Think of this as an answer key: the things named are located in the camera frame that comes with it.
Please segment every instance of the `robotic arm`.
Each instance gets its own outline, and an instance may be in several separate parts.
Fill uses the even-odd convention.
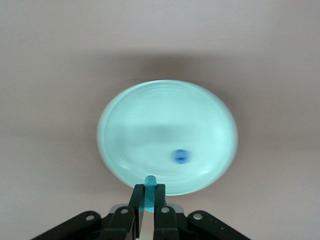
[[[85,211],[33,240],[136,240],[140,237],[146,186],[135,185],[129,204],[115,205],[101,218]],[[209,213],[197,210],[187,217],[177,204],[166,203],[166,186],[154,194],[153,240],[250,240]]]

